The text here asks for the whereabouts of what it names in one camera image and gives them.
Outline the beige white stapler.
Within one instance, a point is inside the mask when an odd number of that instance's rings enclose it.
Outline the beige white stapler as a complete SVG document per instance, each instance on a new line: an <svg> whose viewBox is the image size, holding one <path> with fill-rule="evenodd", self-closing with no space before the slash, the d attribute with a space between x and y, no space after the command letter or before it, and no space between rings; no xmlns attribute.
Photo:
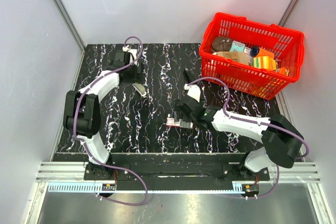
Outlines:
<svg viewBox="0 0 336 224"><path fill-rule="evenodd" d="M135 90L139 93L141 97L146 96L146 89L145 87L140 83L133 83L132 86L135 88Z"/></svg>

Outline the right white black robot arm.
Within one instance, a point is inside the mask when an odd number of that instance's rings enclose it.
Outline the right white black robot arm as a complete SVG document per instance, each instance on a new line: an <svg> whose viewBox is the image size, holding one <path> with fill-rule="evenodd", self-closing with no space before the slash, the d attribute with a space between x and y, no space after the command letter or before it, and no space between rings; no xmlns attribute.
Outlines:
<svg viewBox="0 0 336 224"><path fill-rule="evenodd" d="M281 114L254 118L205 106L185 95L175 103L177 115L200 129L229 132L259 141L263 146L247 152L239 165L224 176L226 180L251 180L269 166L292 168L299 158L303 136Z"/></svg>

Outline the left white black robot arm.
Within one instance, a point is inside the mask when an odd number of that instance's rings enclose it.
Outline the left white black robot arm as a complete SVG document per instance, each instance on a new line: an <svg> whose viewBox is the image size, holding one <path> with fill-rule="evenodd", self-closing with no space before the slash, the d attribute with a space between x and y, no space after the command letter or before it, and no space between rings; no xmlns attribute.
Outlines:
<svg viewBox="0 0 336 224"><path fill-rule="evenodd" d="M135 83L142 73L138 59L142 49L124 46L112 57L109 65L87 86L66 93L63 126L84 147L89 156L84 179L110 179L117 175L112 157L100 136L100 102L123 82Z"/></svg>

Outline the red white staple box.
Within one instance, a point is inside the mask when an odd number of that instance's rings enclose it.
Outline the red white staple box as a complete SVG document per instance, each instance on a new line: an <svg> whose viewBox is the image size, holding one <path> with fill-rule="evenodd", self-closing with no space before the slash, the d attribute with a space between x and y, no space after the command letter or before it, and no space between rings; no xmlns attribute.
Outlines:
<svg viewBox="0 0 336 224"><path fill-rule="evenodd" d="M176 114L169 114L166 119L166 126L192 129L193 123L184 121Z"/></svg>

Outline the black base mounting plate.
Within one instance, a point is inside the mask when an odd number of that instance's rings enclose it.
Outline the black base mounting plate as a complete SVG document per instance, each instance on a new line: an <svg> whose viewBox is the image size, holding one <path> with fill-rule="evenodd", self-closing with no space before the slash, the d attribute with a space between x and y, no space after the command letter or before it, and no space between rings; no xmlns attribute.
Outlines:
<svg viewBox="0 0 336 224"><path fill-rule="evenodd" d="M243 167L245 154L126 154L115 153L107 164L130 169L145 177L200 177L225 181L269 181L267 168L257 173Z"/></svg>

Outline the brown round item in basket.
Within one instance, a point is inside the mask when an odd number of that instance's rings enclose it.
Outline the brown round item in basket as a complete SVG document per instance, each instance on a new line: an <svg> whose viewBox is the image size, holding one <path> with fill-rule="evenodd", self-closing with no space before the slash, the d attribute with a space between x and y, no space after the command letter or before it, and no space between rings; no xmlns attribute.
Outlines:
<svg viewBox="0 0 336 224"><path fill-rule="evenodd" d="M226 36L217 36L211 46L212 52L230 51L233 40Z"/></svg>

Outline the brown cardboard box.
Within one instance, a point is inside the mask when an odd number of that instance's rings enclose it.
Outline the brown cardboard box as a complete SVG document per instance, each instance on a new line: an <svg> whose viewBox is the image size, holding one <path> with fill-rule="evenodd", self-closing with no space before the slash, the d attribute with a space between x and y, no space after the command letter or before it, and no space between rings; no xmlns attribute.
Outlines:
<svg viewBox="0 0 336 224"><path fill-rule="evenodd" d="M225 59L230 59L237 63L242 63L250 66L253 58L245 52L230 52L230 51L219 51L214 52L212 55L224 57Z"/></svg>

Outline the teal small box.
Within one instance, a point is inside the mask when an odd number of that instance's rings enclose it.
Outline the teal small box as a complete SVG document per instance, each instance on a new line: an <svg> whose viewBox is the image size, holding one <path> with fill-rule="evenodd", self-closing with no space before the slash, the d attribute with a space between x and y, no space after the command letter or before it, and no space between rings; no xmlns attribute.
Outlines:
<svg viewBox="0 0 336 224"><path fill-rule="evenodd" d="M230 52L244 52L245 50L245 44L235 41L233 40L231 48L230 48Z"/></svg>

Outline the orange bottle dark cap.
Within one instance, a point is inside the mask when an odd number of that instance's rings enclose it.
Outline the orange bottle dark cap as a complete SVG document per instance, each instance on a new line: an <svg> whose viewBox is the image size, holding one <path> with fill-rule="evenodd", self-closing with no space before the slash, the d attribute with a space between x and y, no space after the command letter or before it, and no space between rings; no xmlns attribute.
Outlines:
<svg viewBox="0 0 336 224"><path fill-rule="evenodd" d="M268 56L271 59L275 58L275 54L273 52L258 46L254 46L251 48L250 55L252 57Z"/></svg>

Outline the red plastic shopping basket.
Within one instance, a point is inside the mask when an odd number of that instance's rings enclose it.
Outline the red plastic shopping basket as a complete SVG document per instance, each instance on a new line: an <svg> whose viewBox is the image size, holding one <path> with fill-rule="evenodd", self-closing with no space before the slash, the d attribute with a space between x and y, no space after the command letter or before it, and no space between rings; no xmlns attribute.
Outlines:
<svg viewBox="0 0 336 224"><path fill-rule="evenodd" d="M299 80L304 60L304 34L216 13L200 46L202 77L270 100Z"/></svg>

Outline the green orange striped package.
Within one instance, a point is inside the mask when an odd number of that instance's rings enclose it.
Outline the green orange striped package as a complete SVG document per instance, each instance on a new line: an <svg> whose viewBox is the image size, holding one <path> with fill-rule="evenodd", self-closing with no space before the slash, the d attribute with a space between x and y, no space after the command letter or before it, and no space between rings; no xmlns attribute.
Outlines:
<svg viewBox="0 0 336 224"><path fill-rule="evenodd" d="M251 65L258 69L266 69L270 71L274 71L278 68L276 60L269 56L258 56L253 58Z"/></svg>

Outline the orange small package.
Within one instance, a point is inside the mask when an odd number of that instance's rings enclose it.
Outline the orange small package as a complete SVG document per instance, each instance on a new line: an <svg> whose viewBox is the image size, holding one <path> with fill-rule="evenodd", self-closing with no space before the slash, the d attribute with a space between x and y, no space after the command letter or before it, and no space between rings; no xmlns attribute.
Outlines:
<svg viewBox="0 0 336 224"><path fill-rule="evenodd" d="M289 75L289 70L285 67L278 68L278 69L274 70L274 72L276 72L278 74L281 74L281 75L284 75L284 76Z"/></svg>

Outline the white toothed strip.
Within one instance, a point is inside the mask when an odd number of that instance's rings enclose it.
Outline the white toothed strip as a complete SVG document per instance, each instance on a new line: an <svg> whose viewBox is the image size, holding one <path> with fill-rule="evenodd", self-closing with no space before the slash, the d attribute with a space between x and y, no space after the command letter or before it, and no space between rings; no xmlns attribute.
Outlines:
<svg viewBox="0 0 336 224"><path fill-rule="evenodd" d="M240 183L223 182L172 182L154 180L147 183L149 194L244 194ZM52 182L48 191L55 193L135 193L143 194L145 189L140 182Z"/></svg>

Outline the aluminium frame rail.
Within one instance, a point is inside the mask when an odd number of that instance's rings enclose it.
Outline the aluminium frame rail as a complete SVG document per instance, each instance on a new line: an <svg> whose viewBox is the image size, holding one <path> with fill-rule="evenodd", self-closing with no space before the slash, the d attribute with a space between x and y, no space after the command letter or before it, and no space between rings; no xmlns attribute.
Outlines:
<svg viewBox="0 0 336 224"><path fill-rule="evenodd" d="M274 181L277 177L280 183L320 183L315 164L311 162L295 163L293 168L264 168L258 175L251 178L234 178L233 171L238 164L219 163L141 163L126 165L126 167L141 177L205 177L205 178L229 178L234 182ZM107 175L105 170L101 172L97 168L90 168L87 162L43 162L37 173L37 181L63 181L79 182L82 180L107 180L113 179L113 175Z"/></svg>

